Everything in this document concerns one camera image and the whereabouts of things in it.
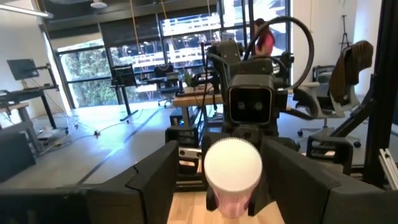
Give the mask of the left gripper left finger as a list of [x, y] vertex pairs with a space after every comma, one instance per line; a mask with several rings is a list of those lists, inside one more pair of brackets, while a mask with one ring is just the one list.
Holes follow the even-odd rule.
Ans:
[[2, 189], [1, 223], [167, 223], [178, 159], [170, 141], [101, 184]]

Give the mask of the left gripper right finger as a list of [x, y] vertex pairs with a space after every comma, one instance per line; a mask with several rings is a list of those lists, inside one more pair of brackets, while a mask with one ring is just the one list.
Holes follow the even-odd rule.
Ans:
[[286, 223], [397, 223], [397, 191], [329, 169], [271, 139], [263, 140], [270, 194]]

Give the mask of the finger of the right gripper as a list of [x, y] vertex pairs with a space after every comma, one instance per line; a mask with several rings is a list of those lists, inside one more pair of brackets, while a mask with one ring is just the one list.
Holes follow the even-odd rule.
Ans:
[[248, 206], [248, 215], [257, 215], [266, 205], [269, 204], [269, 186], [266, 177], [262, 177], [254, 189]]
[[209, 185], [205, 175], [205, 156], [208, 151], [207, 146], [201, 147], [201, 173], [202, 181], [206, 187], [206, 209], [210, 212], [215, 211], [218, 208], [218, 202], [216, 201], [215, 193], [212, 187]]

